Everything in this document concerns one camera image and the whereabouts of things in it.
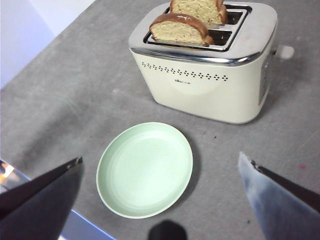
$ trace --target gray countertop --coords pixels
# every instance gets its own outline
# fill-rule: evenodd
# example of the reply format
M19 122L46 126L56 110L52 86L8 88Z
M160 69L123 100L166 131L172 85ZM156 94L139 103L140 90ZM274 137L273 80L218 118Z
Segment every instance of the gray countertop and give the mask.
M119 240L146 239L151 226L165 219L184 226L189 239L264 239L242 186L238 154L243 151L320 193L320 1L259 1L275 8L276 42L294 47L295 55L276 62L261 113L243 125L193 116L153 100L128 38L152 8L165 2L96 0L46 47L1 90L1 158L34 178L83 156L85 174L74 209ZM182 131L193 150L194 170L186 191L168 210L127 219L104 206L95 174L108 143L143 122Z

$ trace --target toaster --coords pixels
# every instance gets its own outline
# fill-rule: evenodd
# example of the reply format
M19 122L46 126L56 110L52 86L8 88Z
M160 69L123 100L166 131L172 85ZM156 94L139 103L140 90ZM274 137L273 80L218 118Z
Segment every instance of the toaster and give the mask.
M129 50L154 100L164 106L217 121L253 120L266 100L273 55L289 59L294 49L273 50L278 15L269 5L224 2L228 24L209 28L214 45L154 41L149 26L169 13L169 3L151 10L129 37Z

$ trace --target black object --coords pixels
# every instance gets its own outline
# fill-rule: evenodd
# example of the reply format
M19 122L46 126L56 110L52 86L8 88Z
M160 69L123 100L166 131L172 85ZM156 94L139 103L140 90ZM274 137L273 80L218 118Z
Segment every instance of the black object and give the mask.
M83 172L78 157L0 194L0 239L57 240L77 198Z
M240 153L247 198L267 240L320 240L320 195Z
M187 233L179 224L165 220L151 228L148 240L187 240Z

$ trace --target toaster lever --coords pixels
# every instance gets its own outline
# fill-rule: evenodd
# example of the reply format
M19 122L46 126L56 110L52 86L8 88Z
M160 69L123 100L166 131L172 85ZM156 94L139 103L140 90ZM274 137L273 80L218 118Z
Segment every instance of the toaster lever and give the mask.
M277 59L288 60L295 54L295 49L292 46L279 45L273 54Z

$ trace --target light green plate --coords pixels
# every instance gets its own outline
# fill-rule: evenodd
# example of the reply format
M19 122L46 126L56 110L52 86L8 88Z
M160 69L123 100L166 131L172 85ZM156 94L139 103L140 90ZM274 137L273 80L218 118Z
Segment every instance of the light green plate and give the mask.
M109 144L97 167L96 186L111 211L142 219L178 200L192 168L185 136L173 126L146 122L125 130Z

